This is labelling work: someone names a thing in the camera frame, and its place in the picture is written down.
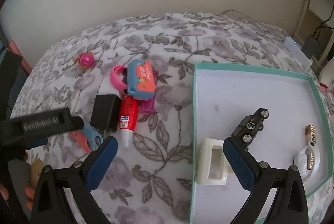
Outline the person's left hand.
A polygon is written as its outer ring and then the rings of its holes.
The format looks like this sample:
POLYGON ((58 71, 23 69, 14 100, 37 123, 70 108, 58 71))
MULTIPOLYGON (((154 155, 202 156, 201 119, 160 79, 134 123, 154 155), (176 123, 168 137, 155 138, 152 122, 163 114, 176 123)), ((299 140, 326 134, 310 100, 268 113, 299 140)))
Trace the person's left hand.
MULTIPOLYGON (((5 174, 5 160, 7 160, 8 157, 6 156, 1 156, 1 178, 5 174)), ((32 165, 29 165, 30 167, 30 179, 28 180, 28 184, 24 185, 24 194, 26 195, 25 197, 25 206, 23 206, 23 209, 29 209, 30 211, 32 210, 33 207, 33 199, 34 199, 34 194, 35 190, 37 187, 38 180, 41 175, 42 168, 44 167, 44 163, 41 159, 36 158, 35 161, 32 163, 32 165)), ((7 188, 1 183, 1 195, 5 201, 9 199, 9 192, 7 188)))

